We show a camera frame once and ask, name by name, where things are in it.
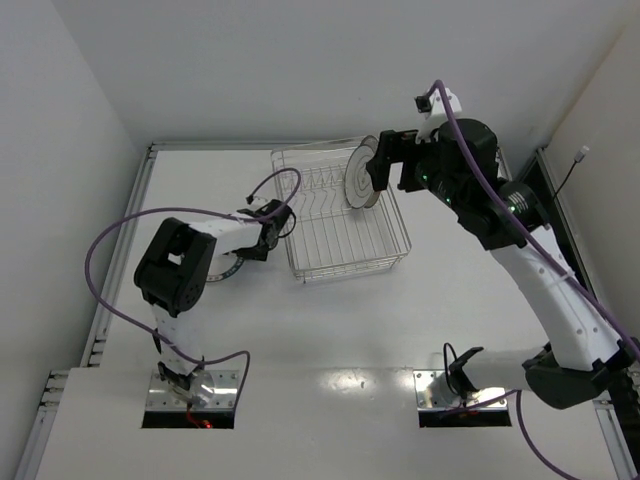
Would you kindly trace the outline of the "orange sunburst plate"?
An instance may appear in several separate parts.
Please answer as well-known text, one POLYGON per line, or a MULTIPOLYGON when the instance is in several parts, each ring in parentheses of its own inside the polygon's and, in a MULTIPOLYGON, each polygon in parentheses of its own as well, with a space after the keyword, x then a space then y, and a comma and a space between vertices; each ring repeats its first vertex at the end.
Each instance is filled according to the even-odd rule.
POLYGON ((367 170, 367 164, 375 156, 377 148, 378 139, 371 135, 366 136, 358 148, 355 186, 361 208, 371 208, 379 196, 379 193, 374 190, 371 176, 367 170))

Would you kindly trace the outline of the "green rimmed plate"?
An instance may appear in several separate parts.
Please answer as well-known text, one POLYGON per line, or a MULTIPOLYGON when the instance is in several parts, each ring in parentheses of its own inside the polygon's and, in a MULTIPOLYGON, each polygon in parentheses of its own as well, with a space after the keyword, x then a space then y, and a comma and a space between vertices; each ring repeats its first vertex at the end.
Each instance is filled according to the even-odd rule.
POLYGON ((234 276, 244 266, 245 260, 240 257, 236 257, 234 262, 223 272, 213 273, 209 272, 206 277, 207 283, 217 283, 234 276))

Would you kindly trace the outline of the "black rimmed white plate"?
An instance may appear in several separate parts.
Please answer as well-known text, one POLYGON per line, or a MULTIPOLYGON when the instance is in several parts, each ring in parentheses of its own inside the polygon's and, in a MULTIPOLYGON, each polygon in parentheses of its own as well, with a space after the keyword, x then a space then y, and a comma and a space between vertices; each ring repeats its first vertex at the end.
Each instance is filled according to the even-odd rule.
POLYGON ((344 174, 344 194, 347 203, 354 209, 368 209, 375 205, 379 193, 373 189, 366 165, 374 156, 367 145, 357 147, 351 154, 344 174))

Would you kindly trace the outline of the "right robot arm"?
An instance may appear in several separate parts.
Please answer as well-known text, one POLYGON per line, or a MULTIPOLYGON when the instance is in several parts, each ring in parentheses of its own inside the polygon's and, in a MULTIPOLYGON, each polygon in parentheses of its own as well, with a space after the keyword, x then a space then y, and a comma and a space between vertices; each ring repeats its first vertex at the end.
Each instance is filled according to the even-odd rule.
POLYGON ((465 401, 481 389, 501 386, 531 391, 559 410, 598 397, 632 364, 630 343, 579 292, 533 190, 500 174, 494 132, 474 119, 461 119, 457 127, 474 167, 450 123, 433 129, 425 141, 414 131, 386 130, 366 165, 372 186, 386 189, 391 166, 401 164, 399 190, 427 190, 456 214, 458 224, 514 280, 548 341, 520 351, 470 348, 446 367, 443 394, 465 401))

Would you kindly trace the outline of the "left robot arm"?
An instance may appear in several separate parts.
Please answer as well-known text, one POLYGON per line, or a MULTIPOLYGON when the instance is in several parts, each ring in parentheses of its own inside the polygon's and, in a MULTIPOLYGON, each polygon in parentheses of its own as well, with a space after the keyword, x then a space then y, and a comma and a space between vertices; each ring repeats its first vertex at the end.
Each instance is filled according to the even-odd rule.
POLYGON ((212 261, 227 254, 239 262, 265 261, 294 218, 288 205, 273 199, 257 209, 202 222, 170 217, 156 231, 134 284, 155 318, 160 378, 186 403, 204 407, 215 394, 190 313, 204 293, 212 261))

